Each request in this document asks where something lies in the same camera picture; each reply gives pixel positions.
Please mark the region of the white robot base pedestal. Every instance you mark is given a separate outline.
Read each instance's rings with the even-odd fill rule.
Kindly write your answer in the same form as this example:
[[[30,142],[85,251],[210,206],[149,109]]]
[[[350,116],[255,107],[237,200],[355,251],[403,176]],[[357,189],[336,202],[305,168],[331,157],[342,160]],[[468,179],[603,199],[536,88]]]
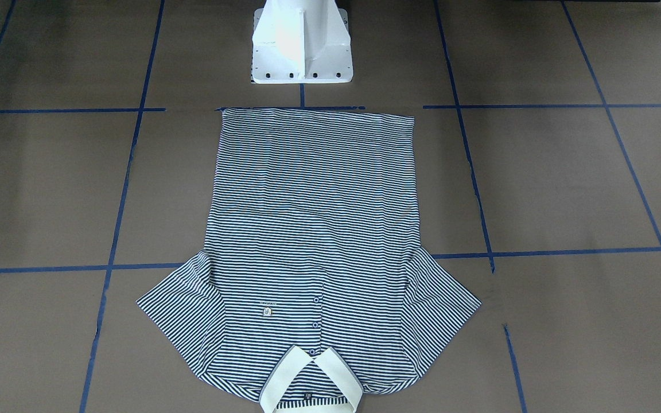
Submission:
[[[351,82],[351,31],[335,1],[267,1],[254,11],[255,84]]]

